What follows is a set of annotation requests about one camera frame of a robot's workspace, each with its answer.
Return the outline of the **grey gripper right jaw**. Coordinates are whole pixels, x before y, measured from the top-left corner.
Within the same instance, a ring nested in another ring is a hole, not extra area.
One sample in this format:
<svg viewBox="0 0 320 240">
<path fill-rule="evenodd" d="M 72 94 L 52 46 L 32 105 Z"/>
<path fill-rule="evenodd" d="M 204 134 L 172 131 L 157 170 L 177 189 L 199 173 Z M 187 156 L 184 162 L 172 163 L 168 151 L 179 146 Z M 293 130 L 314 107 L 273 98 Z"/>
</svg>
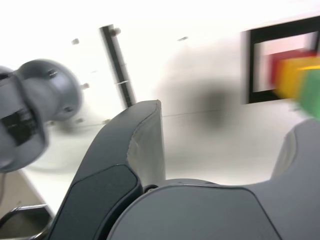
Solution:
<svg viewBox="0 0 320 240">
<path fill-rule="evenodd" d="M 160 186 L 135 200 L 110 240 L 317 240 L 320 237 L 320 123 L 285 137 L 271 179 L 227 186 Z"/>
</svg>

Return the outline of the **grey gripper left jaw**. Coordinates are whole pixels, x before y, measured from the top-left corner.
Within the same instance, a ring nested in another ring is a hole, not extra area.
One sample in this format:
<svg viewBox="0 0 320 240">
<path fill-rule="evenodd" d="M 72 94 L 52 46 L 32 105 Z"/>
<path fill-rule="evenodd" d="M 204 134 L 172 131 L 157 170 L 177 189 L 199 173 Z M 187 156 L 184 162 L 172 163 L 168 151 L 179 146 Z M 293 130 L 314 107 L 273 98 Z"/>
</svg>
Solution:
<svg viewBox="0 0 320 240">
<path fill-rule="evenodd" d="M 159 100 L 119 113 L 89 146 L 47 235 L 49 240 L 105 240 L 144 187 L 166 178 Z"/>
</svg>

